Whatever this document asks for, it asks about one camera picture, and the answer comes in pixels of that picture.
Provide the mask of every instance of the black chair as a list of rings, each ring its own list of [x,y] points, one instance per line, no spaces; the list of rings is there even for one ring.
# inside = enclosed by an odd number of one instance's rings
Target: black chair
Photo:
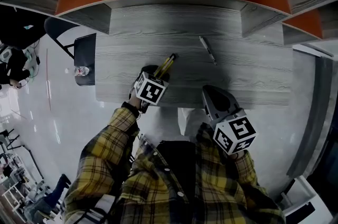
[[[20,146],[16,146],[16,147],[13,147],[10,148],[10,146],[12,145],[13,142],[15,142],[19,137],[20,135],[17,135],[15,138],[9,138],[10,136],[10,133],[13,131],[14,129],[12,129],[11,131],[7,131],[7,130],[4,130],[2,132],[0,132],[0,136],[4,136],[4,140],[3,141],[0,141],[0,146],[2,147],[3,151],[4,151],[4,148],[3,148],[3,144],[5,143],[6,145],[6,149],[9,151],[9,150],[13,150],[13,149],[16,149],[16,148],[20,148],[22,145]]]
[[[88,75],[84,77],[75,77],[75,81],[80,86],[95,85],[95,46],[96,33],[75,39],[74,44],[62,45],[58,37],[65,31],[77,27],[73,23],[48,17],[44,23],[44,29],[51,39],[73,60],[74,66],[86,66],[90,69]],[[74,47],[74,55],[68,48]]]

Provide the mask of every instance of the black and white marker cube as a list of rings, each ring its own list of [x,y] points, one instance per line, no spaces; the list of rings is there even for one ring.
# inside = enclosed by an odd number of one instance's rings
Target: black and white marker cube
[[[216,124],[213,139],[230,155],[248,149],[257,135],[248,117],[242,116]]]
[[[157,105],[169,83],[153,75],[142,72],[140,78],[135,82],[136,96],[150,104]]]

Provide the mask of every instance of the person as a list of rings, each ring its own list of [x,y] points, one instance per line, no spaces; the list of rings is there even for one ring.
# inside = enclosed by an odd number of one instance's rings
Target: person
[[[130,167],[140,103],[133,90],[84,147],[64,223],[285,223],[249,152],[226,157],[201,109],[184,113],[183,136],[177,108],[159,108]]]
[[[65,188],[68,189],[70,184],[71,182],[67,176],[65,174],[61,175],[52,193],[24,207],[24,215],[27,221],[32,224],[43,224],[43,220],[57,206],[63,190]]]
[[[27,198],[29,198],[33,202],[38,201],[40,198],[44,197],[47,189],[47,186],[44,186],[44,181],[41,181],[40,183],[32,186],[32,189],[28,193]]]
[[[12,55],[8,63],[0,64],[0,84],[9,84],[16,89],[20,89],[22,86],[21,80],[34,76],[34,67],[23,70],[27,57],[22,50],[11,49],[11,52]]]

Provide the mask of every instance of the sleeve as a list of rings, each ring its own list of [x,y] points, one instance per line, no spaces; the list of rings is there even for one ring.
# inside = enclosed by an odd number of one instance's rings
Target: sleeve
[[[94,208],[104,194],[117,195],[130,173],[129,158],[139,132],[137,116],[137,109],[124,103],[84,147],[77,177],[64,198],[64,222],[78,211]]]
[[[286,223],[284,213],[259,186],[252,160],[248,151],[235,161],[238,171],[238,183],[241,185],[247,202],[250,219],[257,223]]]

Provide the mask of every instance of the hand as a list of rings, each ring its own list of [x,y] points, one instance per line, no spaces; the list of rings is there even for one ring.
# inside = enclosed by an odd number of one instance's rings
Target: hand
[[[14,87],[14,89],[20,89],[21,88],[21,84],[14,79],[10,79],[10,84]]]
[[[132,92],[132,96],[128,101],[129,104],[131,104],[132,106],[136,107],[137,110],[141,109],[141,99],[136,97],[136,92],[135,89]]]

